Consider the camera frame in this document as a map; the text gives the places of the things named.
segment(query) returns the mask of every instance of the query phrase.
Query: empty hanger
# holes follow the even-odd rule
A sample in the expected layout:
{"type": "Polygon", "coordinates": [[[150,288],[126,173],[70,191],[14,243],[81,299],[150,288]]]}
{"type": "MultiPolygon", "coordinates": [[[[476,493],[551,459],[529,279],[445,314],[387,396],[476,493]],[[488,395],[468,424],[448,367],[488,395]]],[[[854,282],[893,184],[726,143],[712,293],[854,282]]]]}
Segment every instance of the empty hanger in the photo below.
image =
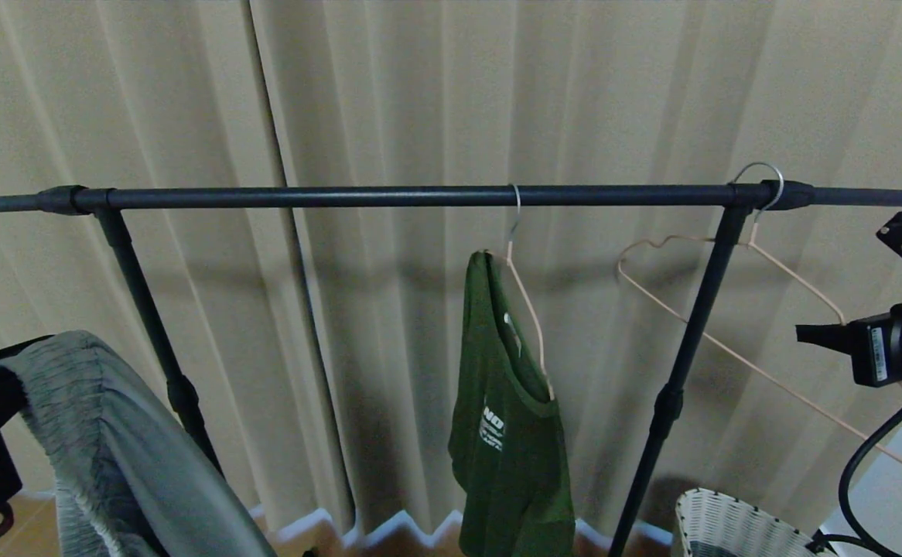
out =
{"type": "MultiPolygon", "coordinates": [[[[519,288],[519,293],[523,296],[523,302],[526,304],[526,309],[530,313],[530,317],[533,318],[533,328],[537,331],[537,363],[540,364],[540,373],[544,376],[544,381],[547,384],[547,394],[550,396],[551,401],[554,399],[554,388],[551,385],[550,377],[547,376],[547,369],[544,367],[544,333],[540,328],[540,320],[537,320],[537,313],[533,309],[533,303],[530,301],[530,296],[526,293],[526,288],[523,286],[523,281],[519,278],[519,272],[516,272],[516,267],[514,263],[512,263],[512,247],[514,247],[514,236],[516,234],[516,228],[519,227],[519,219],[521,219],[521,197],[519,196],[519,188],[516,187],[516,184],[510,184],[512,188],[514,188],[514,192],[516,193],[516,219],[514,220],[514,224],[512,224],[510,228],[510,236],[507,238],[507,257],[502,258],[497,256],[492,251],[488,251],[491,256],[501,258],[501,260],[505,261],[507,267],[510,268],[510,272],[512,276],[514,276],[514,280],[516,281],[516,286],[519,288]]],[[[514,337],[519,338],[519,335],[516,334],[516,324],[510,317],[510,314],[505,313],[503,315],[503,321],[510,325],[512,331],[514,331],[514,337]]]]}
{"type": "MultiPolygon", "coordinates": [[[[818,297],[818,299],[820,299],[822,301],[822,303],[824,303],[829,309],[831,309],[833,311],[833,313],[836,314],[836,317],[838,318],[840,324],[845,325],[846,317],[844,317],[842,310],[840,310],[839,307],[832,300],[830,300],[828,297],[823,295],[822,292],[819,292],[819,289],[815,288],[815,286],[811,285],[811,283],[808,283],[808,281],[805,281],[805,279],[802,278],[800,275],[798,275],[797,272],[792,271],[785,264],[781,263],[781,261],[777,260],[777,258],[775,258],[771,254],[769,254],[768,251],[765,251],[762,247],[758,246],[758,244],[756,243],[757,228],[759,226],[758,221],[764,211],[769,209],[770,206],[773,206],[774,204],[777,203],[778,200],[781,199],[782,193],[784,192],[784,177],[782,176],[781,171],[779,169],[777,169],[776,166],[771,165],[769,162],[752,162],[752,163],[749,163],[749,165],[744,166],[744,168],[741,169],[740,172],[736,174],[736,177],[734,177],[734,179],[731,180],[730,183],[736,183],[736,181],[738,179],[740,179],[741,176],[743,176],[743,174],[746,172],[746,170],[752,168],[752,166],[768,166],[768,168],[772,169],[777,174],[777,193],[775,194],[774,198],[769,202],[769,204],[764,205],[764,207],[759,209],[757,211],[757,214],[754,215],[754,222],[750,229],[750,239],[747,240],[746,242],[738,242],[737,246],[741,246],[748,250],[754,251],[754,253],[758,254],[762,258],[765,258],[765,260],[769,261],[772,265],[775,265],[775,267],[782,269],[782,271],[786,272],[787,275],[791,276],[793,279],[795,279],[795,281],[800,283],[800,285],[804,286],[805,289],[807,289],[809,292],[811,292],[812,295],[814,295],[815,297],[818,297]]],[[[631,278],[631,276],[629,276],[624,271],[624,267],[622,267],[622,264],[624,263],[625,258],[627,258],[627,254],[629,254],[629,251],[634,250],[634,248],[642,246],[643,244],[648,244],[648,246],[653,247],[655,249],[661,249],[664,247],[664,244],[667,244],[670,240],[686,240],[686,241],[692,241],[692,242],[714,242],[712,237],[681,236],[681,235],[677,235],[677,234],[673,234],[671,236],[664,237],[664,239],[660,240],[660,242],[654,242],[650,239],[638,240],[632,244],[629,244],[629,246],[627,246],[623,251],[620,252],[620,257],[617,258],[617,272],[618,272],[618,274],[620,274],[620,276],[622,276],[622,278],[626,279],[627,282],[629,282],[631,285],[633,285],[634,288],[640,290],[640,292],[644,293],[644,295],[649,297],[649,299],[654,300],[660,307],[662,307],[662,308],[664,308],[664,310],[668,311],[668,313],[674,315],[674,317],[677,317],[678,320],[687,323],[688,320],[686,320],[684,316],[682,316],[680,313],[677,313],[677,311],[674,311],[673,308],[668,306],[667,303],[664,303],[664,301],[660,300],[657,296],[654,296],[653,293],[649,292],[649,290],[647,290],[646,288],[643,288],[643,286],[640,285],[639,282],[634,281],[634,279],[631,278]]],[[[839,417],[833,415],[830,412],[827,412],[827,410],[825,410],[821,406],[816,405],[815,402],[809,401],[809,399],[806,398],[804,395],[798,394],[798,392],[793,391],[793,389],[787,387],[787,385],[784,385],[783,383],[778,381],[776,378],[774,378],[773,376],[768,374],[766,371],[762,370],[761,367],[756,366],[756,364],[751,362],[751,360],[747,360],[744,356],[740,356],[739,353],[737,353],[733,349],[729,348],[727,345],[723,344],[723,342],[720,342],[719,339],[712,337],[712,335],[709,335],[709,333],[707,333],[707,332],[703,332],[702,335],[706,339],[709,339],[709,341],[712,342],[712,344],[719,346],[719,348],[723,349],[723,351],[727,352],[730,356],[736,357],[736,359],[739,360],[742,364],[745,364],[745,366],[750,367],[751,370],[757,371],[757,373],[761,374],[761,376],[766,378],[766,380],[770,381],[771,383],[777,385],[780,388],[783,388],[784,391],[786,391],[789,395],[793,395],[799,401],[804,402],[807,406],[809,406],[809,408],[812,408],[813,410],[818,412],[819,415],[825,416],[826,419],[829,419],[833,423],[839,425],[840,427],[843,427],[844,430],[847,430],[850,433],[853,433],[857,437],[860,437],[862,440],[867,440],[867,438],[869,437],[867,434],[862,433],[862,431],[860,431],[857,428],[846,423],[839,417]]],[[[902,464],[902,457],[897,455],[897,453],[895,453],[894,451],[890,451],[888,448],[886,448],[885,446],[883,446],[881,444],[876,445],[876,448],[879,451],[890,456],[890,458],[893,458],[897,462],[900,462],[902,464]]]]}

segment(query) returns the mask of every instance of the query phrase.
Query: clothes rack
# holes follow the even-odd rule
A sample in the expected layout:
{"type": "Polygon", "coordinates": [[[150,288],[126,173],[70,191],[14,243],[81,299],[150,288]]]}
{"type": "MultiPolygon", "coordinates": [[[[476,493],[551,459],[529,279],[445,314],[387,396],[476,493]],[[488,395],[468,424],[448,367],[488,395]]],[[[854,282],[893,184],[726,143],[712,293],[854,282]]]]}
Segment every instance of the clothes rack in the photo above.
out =
{"type": "MultiPolygon", "coordinates": [[[[776,197],[777,180],[761,183],[728,183],[718,186],[519,186],[528,206],[723,206],[709,263],[667,384],[654,402],[650,433],[631,484],[620,524],[610,546],[610,557],[622,554],[640,510],[664,441],[684,405],[684,385],[699,348],[719,286],[726,275],[733,247],[747,216],[776,197]]],[[[132,293],[142,324],[167,380],[167,394],[176,414],[203,450],[219,465],[200,414],[199,398],[189,378],[183,376],[169,342],[155,300],[138,263],[121,212],[127,209],[190,208],[314,208],[314,207],[434,207],[511,206],[512,186],[413,186],[413,187],[254,187],[173,188],[172,190],[88,190],[83,186],[58,186],[26,195],[0,196],[0,213],[43,211],[61,215],[90,215],[101,223],[118,265],[132,293]]],[[[784,189],[768,210],[791,210],[809,205],[902,207],[902,190],[815,187],[785,180],[784,189]]]]}

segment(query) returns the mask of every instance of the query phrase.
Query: green t-shirt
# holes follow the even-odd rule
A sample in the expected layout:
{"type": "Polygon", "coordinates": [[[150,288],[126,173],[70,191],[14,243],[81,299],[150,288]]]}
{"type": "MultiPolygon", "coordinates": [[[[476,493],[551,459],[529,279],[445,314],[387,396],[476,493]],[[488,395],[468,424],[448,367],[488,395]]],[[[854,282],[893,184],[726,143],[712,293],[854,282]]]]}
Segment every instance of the green t-shirt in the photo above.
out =
{"type": "Polygon", "coordinates": [[[468,494],[459,545],[468,557],[567,557],[575,514],[558,402],[509,312],[493,257],[472,254],[448,441],[468,494]]]}

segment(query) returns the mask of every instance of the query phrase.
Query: beige curtain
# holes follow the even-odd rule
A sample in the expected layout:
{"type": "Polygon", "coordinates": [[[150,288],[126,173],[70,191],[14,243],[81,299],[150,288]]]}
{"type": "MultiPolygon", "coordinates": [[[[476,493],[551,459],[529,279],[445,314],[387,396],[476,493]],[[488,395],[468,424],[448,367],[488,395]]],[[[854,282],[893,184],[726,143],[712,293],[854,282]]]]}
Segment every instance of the beige curtain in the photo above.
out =
{"type": "MultiPolygon", "coordinates": [[[[902,188],[902,3],[0,2],[0,194],[89,187],[723,183],[769,159],[902,188]]],[[[769,177],[751,173],[751,179],[769,177]]],[[[902,300],[889,209],[770,213],[761,244],[851,318],[902,300]]],[[[504,208],[129,211],[231,486],[280,528],[326,508],[431,531],[471,251],[504,208]]],[[[528,208],[515,261],[545,326],[576,511],[611,533],[683,326],[615,279],[636,237],[713,208],[528,208]]],[[[634,256],[683,310],[708,249],[634,256]]],[[[865,430],[897,389],[794,342],[832,317],[738,251],[710,331],[865,430]]],[[[91,218],[0,215],[0,346],[84,328],[164,395],[91,218]]],[[[5,428],[31,489],[51,471],[5,428]]],[[[692,484],[814,528],[857,440],[702,346],[647,512],[692,484]]]]}

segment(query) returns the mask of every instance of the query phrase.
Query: garment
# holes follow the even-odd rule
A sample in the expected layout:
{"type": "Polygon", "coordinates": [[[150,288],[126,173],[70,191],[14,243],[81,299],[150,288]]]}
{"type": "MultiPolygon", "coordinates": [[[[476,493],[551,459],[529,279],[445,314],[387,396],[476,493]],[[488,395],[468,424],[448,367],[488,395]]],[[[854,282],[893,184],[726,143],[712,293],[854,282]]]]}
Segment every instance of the garment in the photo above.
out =
{"type": "Polygon", "coordinates": [[[493,258],[473,254],[448,441],[468,496],[459,545],[469,557],[567,556],[575,515],[558,402],[509,312],[493,258]]]}
{"type": "Polygon", "coordinates": [[[274,556],[248,511],[148,385],[72,331],[1,360],[56,473],[64,557],[274,556]]]}

